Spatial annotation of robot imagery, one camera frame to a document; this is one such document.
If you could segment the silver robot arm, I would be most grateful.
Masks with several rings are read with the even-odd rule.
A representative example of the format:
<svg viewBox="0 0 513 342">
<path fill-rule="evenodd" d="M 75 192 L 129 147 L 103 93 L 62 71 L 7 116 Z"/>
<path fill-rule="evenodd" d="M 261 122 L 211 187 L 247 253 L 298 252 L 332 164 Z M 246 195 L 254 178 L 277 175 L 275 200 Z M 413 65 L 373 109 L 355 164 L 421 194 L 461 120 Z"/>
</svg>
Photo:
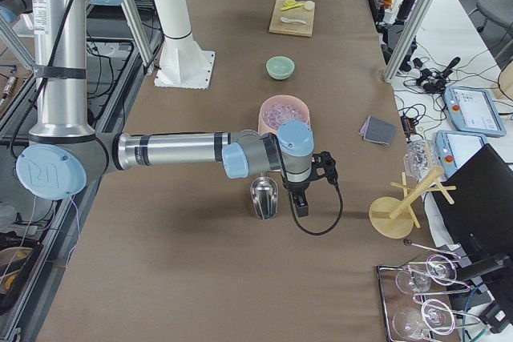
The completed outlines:
<svg viewBox="0 0 513 342">
<path fill-rule="evenodd" d="M 37 122 L 17 157 L 20 183 L 33 195 L 60 200 L 111 171 L 173 163 L 222 163 L 231 179 L 281 173 L 294 217 L 309 212 L 311 182 L 337 185 L 334 159 L 315 153 L 313 132 L 300 121 L 276 134 L 102 134 L 87 120 L 86 7 L 91 0 L 31 0 L 34 15 Z"/>
</svg>

